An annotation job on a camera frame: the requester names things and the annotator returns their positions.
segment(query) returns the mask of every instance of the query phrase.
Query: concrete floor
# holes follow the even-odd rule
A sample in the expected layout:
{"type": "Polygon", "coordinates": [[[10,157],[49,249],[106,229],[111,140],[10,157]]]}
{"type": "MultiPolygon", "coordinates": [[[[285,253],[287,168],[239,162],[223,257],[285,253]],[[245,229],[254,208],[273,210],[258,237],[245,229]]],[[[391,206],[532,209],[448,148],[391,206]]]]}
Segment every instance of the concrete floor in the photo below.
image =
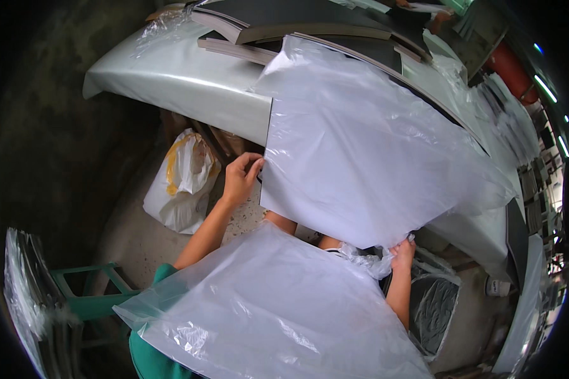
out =
{"type": "MultiPolygon", "coordinates": [[[[95,264],[119,263],[132,284],[140,289],[152,283],[154,271],[160,264],[173,263],[190,239],[189,235],[167,229],[142,208],[145,194],[166,151],[166,146],[156,147],[129,182],[106,224],[95,256],[95,264]]],[[[223,193],[223,183],[222,171],[211,192],[209,209],[223,193]]],[[[265,209],[259,206],[259,193],[257,183],[250,199],[236,209],[230,219],[224,244],[251,231],[261,221],[265,209]]],[[[301,226],[296,235],[305,241],[316,237],[313,231],[301,226]]],[[[432,251],[447,245],[434,236],[426,238],[421,233],[419,236],[424,246],[432,251]]],[[[462,271],[459,276],[462,279],[459,302],[442,350],[430,364],[433,373],[477,363],[490,336],[494,316],[508,303],[506,298],[484,295],[486,273],[483,269],[462,271]]]]}

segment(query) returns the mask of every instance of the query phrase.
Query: stack of cardboard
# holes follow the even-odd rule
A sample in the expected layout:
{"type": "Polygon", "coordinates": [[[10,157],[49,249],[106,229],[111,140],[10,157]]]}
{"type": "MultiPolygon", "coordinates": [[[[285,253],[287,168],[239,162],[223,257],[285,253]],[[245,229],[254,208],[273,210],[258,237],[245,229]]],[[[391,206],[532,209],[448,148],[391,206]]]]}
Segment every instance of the stack of cardboard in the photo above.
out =
{"type": "Polygon", "coordinates": [[[223,0],[195,7],[191,19],[214,29],[198,39],[198,46],[262,65],[276,56],[287,34],[311,39],[387,72],[401,72],[400,53],[431,61],[421,28],[329,0],[223,0]]]}

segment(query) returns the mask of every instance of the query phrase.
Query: hand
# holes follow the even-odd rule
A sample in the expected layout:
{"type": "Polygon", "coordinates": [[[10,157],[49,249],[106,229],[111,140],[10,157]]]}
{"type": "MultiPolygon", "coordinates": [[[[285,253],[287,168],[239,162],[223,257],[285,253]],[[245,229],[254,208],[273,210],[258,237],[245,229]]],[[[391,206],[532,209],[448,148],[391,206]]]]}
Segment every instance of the hand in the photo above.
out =
{"type": "Polygon", "coordinates": [[[434,20],[436,20],[438,22],[443,22],[443,21],[449,21],[452,18],[453,18],[453,16],[451,16],[449,13],[438,12],[438,13],[436,13],[436,16],[434,17],[434,20]]]}
{"type": "Polygon", "coordinates": [[[223,189],[221,199],[233,206],[239,206],[243,201],[247,200],[253,191],[255,178],[259,170],[263,167],[265,159],[261,154],[244,153],[236,158],[236,160],[226,167],[226,186],[223,189]],[[249,173],[244,168],[252,161],[249,173]]]}
{"type": "Polygon", "coordinates": [[[398,5],[399,7],[411,8],[407,0],[396,0],[396,5],[398,5]]]}
{"type": "Polygon", "coordinates": [[[390,253],[395,257],[392,258],[392,272],[411,272],[413,264],[413,256],[415,255],[415,241],[409,242],[406,238],[390,248],[390,253]]]}

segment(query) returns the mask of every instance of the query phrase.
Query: forearm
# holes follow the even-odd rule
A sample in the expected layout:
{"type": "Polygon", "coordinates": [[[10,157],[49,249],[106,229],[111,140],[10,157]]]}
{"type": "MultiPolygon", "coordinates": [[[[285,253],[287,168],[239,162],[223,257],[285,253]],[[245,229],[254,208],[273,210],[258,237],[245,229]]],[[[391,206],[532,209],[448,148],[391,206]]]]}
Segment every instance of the forearm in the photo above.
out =
{"type": "Polygon", "coordinates": [[[179,254],[179,258],[174,264],[174,268],[181,270],[203,259],[208,253],[217,250],[226,233],[228,222],[236,205],[219,199],[213,210],[206,217],[206,220],[196,233],[192,235],[190,241],[179,254]]]}
{"type": "Polygon", "coordinates": [[[388,289],[386,302],[398,316],[406,330],[409,330],[409,301],[411,297],[411,271],[392,272],[392,282],[388,289]]]}

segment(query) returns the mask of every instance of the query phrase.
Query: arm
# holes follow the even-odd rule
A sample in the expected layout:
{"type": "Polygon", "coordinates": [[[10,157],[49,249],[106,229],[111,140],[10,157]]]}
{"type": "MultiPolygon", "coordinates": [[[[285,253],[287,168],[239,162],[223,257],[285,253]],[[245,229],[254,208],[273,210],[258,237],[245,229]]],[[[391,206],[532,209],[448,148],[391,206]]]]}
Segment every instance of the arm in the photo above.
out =
{"type": "Polygon", "coordinates": [[[415,254],[415,242],[406,239],[390,249],[392,259],[392,282],[386,296],[387,304],[392,308],[406,330],[409,330],[409,300],[411,297],[411,265],[415,254]]]}
{"type": "Polygon", "coordinates": [[[442,23],[450,19],[452,19],[452,16],[449,15],[448,13],[438,12],[436,13],[434,19],[429,23],[428,30],[430,31],[430,33],[437,35],[438,33],[440,33],[440,26],[442,25],[442,23]]]}
{"type": "Polygon", "coordinates": [[[174,263],[174,268],[181,270],[191,266],[219,248],[232,213],[249,198],[255,185],[255,178],[264,162],[260,154],[244,153],[227,166],[223,196],[183,248],[174,263]],[[251,166],[249,173],[246,173],[244,168],[251,161],[255,163],[251,166]]]}

